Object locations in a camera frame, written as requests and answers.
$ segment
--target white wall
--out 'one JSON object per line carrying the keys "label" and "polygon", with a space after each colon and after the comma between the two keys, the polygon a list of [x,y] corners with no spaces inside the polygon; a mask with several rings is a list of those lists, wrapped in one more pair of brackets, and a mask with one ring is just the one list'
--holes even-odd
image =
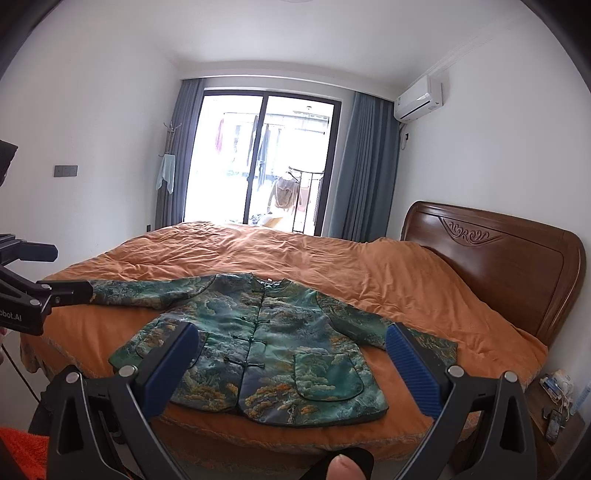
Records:
{"label": "white wall", "polygon": [[[56,244],[38,279],[141,235],[154,223],[158,154],[180,81],[154,46],[100,2],[64,1],[0,81],[0,138],[19,146],[0,188],[0,232]],[[53,178],[56,164],[79,165]]]}
{"label": "white wall", "polygon": [[269,80],[269,85],[280,86],[282,83],[276,83],[274,80],[302,80],[302,85],[320,83],[338,89],[368,93],[390,101],[396,100],[398,95],[404,91],[399,86],[382,83],[356,73],[278,61],[179,62],[178,68],[181,78],[184,79],[236,76],[243,78],[259,77],[263,81]]}
{"label": "white wall", "polygon": [[224,76],[208,78],[206,89],[250,89],[250,90],[273,90],[275,92],[302,93],[322,98],[329,98],[341,102],[339,132],[337,133],[337,143],[335,151],[335,162],[333,163],[333,173],[330,181],[329,196],[326,202],[326,213],[324,214],[323,235],[328,234],[330,226],[330,216],[335,203],[336,186],[339,180],[341,162],[343,160],[343,151],[345,150],[345,141],[349,130],[351,120],[351,110],[353,108],[354,91],[339,88],[331,85],[324,85],[316,82],[304,82],[302,80],[293,80],[289,78],[271,78],[271,77],[241,77]]}
{"label": "white wall", "polygon": [[[413,122],[400,155],[388,235],[416,200],[507,213],[575,232],[591,259],[591,94],[533,14],[440,78],[444,106]],[[579,393],[591,380],[591,268],[547,369]],[[591,401],[583,414],[591,419]]]}

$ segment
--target green jacket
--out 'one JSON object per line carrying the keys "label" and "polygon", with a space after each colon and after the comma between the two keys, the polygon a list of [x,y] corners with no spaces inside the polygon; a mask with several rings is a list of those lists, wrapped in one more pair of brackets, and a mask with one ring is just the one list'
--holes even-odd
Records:
{"label": "green jacket", "polygon": [[[384,348],[392,322],[376,314],[252,274],[91,283],[91,303],[165,310],[109,358],[115,369],[139,365],[179,322],[197,326],[202,342],[175,403],[298,427],[370,421],[388,409],[358,347]],[[447,365],[455,363],[455,343],[415,336]]]}

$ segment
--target blue curtain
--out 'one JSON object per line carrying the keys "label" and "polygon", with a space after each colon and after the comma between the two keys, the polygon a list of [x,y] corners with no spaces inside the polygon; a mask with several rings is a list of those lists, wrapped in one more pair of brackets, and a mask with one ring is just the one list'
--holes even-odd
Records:
{"label": "blue curtain", "polygon": [[172,144],[171,154],[176,157],[174,169],[174,191],[168,193],[166,181],[158,189],[156,201],[157,229],[176,225],[184,221],[189,170],[193,144],[197,134],[197,122],[203,103],[204,79],[183,80],[173,112],[173,127],[181,125]]}
{"label": "blue curtain", "polygon": [[355,93],[329,236],[372,242],[386,235],[398,166],[394,104]]}

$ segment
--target human hand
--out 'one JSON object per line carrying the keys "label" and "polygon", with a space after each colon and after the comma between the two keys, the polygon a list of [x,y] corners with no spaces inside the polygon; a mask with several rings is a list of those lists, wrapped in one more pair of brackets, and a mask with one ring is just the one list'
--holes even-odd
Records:
{"label": "human hand", "polygon": [[329,465],[326,480],[365,480],[365,475],[349,457],[337,455]]}

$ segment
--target orange bedspread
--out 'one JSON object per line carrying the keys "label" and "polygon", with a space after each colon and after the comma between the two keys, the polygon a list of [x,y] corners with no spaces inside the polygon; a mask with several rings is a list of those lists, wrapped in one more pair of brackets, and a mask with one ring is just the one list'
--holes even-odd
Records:
{"label": "orange bedspread", "polygon": [[[418,244],[385,238],[357,244],[259,227],[185,223],[130,240],[52,279],[169,280],[233,272],[289,278],[453,340],[459,345],[458,363],[472,375],[498,377],[511,369],[525,385],[547,356],[541,342],[479,301],[434,253]],[[36,367],[27,355],[32,348],[34,357],[54,371],[74,362],[90,376],[112,375],[109,356],[157,314],[125,307],[54,309],[43,337],[22,336],[24,360],[29,368]],[[194,461],[200,457],[202,463],[223,461],[224,456],[238,463],[254,461],[263,451],[265,462],[270,462],[271,451],[277,454],[274,460],[285,463],[285,454],[318,454],[352,443],[368,448],[377,458],[403,458],[416,447],[431,420],[419,412],[386,353],[373,347],[362,350],[390,405],[380,420],[290,429],[171,404],[155,429],[177,453]],[[228,443],[242,449],[229,448]]]}

